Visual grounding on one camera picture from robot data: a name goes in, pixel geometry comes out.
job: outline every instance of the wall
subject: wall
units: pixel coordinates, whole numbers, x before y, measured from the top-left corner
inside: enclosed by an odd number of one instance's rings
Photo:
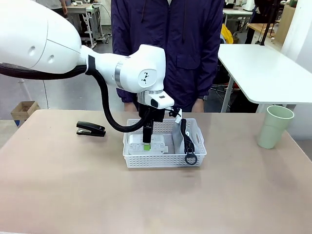
[[[101,11],[101,25],[111,25],[111,0],[101,0],[102,6],[100,7]]]
[[[312,14],[310,13],[311,0],[299,0],[289,32],[282,48],[282,53],[297,62],[300,66],[312,73]],[[302,89],[311,95],[305,84],[295,83],[294,89]],[[312,105],[297,105],[294,109],[295,118],[288,132],[294,139],[312,139]]]

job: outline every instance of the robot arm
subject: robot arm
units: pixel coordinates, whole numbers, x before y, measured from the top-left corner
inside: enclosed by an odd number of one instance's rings
[[[17,15],[8,8],[10,0],[1,1],[4,24],[0,32],[0,62],[46,73],[63,74],[77,65],[89,67],[89,56],[108,85],[139,93],[141,104],[164,109],[174,100],[163,91],[164,50],[141,45],[126,57],[98,54],[86,46],[74,26],[57,13],[31,0],[16,0]]]

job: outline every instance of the white plastic basket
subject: white plastic basket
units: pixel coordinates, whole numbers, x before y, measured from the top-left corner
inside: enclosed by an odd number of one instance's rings
[[[137,123],[139,119],[129,119],[127,126]],[[128,136],[132,133],[125,133],[123,135],[123,156],[125,157],[128,168],[154,168],[154,167],[199,167],[207,154],[204,138],[199,129],[196,119],[187,118],[186,124],[191,129],[192,139],[194,144],[199,148],[197,156],[197,163],[189,165],[185,162],[185,155],[175,154],[174,142],[172,139],[172,128],[175,119],[164,119],[162,123],[154,122],[153,134],[163,134],[165,137],[165,145],[168,146],[168,153],[162,155],[131,155],[129,154]],[[143,128],[135,131],[135,133],[142,133]]]

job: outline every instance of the white power strip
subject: white power strip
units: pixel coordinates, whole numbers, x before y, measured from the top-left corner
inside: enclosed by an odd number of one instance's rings
[[[129,154],[131,155],[159,155],[168,152],[163,134],[152,134],[151,149],[144,150],[143,134],[131,134],[128,139]]]

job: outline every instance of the hand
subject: hand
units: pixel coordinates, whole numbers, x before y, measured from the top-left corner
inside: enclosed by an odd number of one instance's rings
[[[192,112],[203,113],[204,112],[204,100],[197,99],[192,107]]]
[[[67,11],[67,7],[66,7],[66,6],[63,6],[63,7],[62,7],[62,9],[63,9],[63,13],[64,13],[64,15],[67,15],[67,13],[68,13],[68,11]]]
[[[136,112],[137,108],[133,102],[125,102],[124,103],[124,111]]]

